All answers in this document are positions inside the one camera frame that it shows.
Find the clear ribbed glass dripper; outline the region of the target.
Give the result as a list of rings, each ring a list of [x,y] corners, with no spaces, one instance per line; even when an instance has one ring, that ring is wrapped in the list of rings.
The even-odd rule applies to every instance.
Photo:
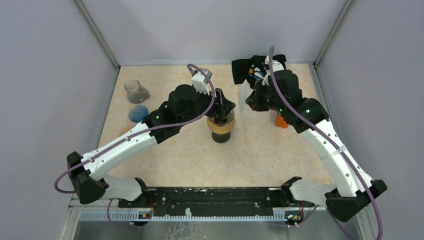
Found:
[[[234,110],[231,110],[224,118],[218,118],[218,117],[207,117],[207,124],[212,126],[226,126],[228,125],[235,116]]]

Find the clear glass carafe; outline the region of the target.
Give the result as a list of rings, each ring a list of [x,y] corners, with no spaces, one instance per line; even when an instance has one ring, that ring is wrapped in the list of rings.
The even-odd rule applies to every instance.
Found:
[[[138,80],[130,80],[124,84],[127,100],[133,104],[139,104],[151,97],[149,91]]]

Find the orange coffee filter pack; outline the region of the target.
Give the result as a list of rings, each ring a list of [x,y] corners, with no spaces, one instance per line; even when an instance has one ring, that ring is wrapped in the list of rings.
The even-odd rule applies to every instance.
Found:
[[[284,118],[279,113],[276,114],[274,125],[276,127],[283,128],[283,129],[287,129],[289,126],[288,123],[284,120]]]

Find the white paper coffee filter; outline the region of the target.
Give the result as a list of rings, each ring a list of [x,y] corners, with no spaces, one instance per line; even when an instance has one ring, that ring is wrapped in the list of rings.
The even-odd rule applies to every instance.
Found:
[[[250,85],[248,81],[245,79],[244,82],[241,84],[240,89],[237,91],[237,100],[238,100],[238,112],[239,116],[242,119],[246,112],[246,99],[249,97],[250,92]]]

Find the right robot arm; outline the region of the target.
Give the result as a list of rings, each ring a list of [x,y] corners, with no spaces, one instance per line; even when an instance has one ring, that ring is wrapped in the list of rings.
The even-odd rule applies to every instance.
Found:
[[[310,202],[326,207],[345,223],[371,204],[368,194],[377,198],[388,189],[382,179],[373,179],[358,165],[322,104],[302,96],[298,76],[291,70],[267,73],[255,83],[245,103],[256,112],[278,112],[312,146],[334,181],[324,184],[292,177],[281,186],[281,199],[287,206]]]

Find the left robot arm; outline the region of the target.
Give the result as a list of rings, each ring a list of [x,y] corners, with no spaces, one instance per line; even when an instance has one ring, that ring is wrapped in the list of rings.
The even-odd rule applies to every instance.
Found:
[[[203,116],[226,120],[235,107],[220,88],[203,94],[192,85],[177,86],[157,110],[117,139],[91,152],[74,151],[67,156],[68,175],[79,202],[87,205],[110,198],[146,206],[150,193],[142,179],[123,179],[110,176],[109,172],[135,154],[177,135],[182,126]]]

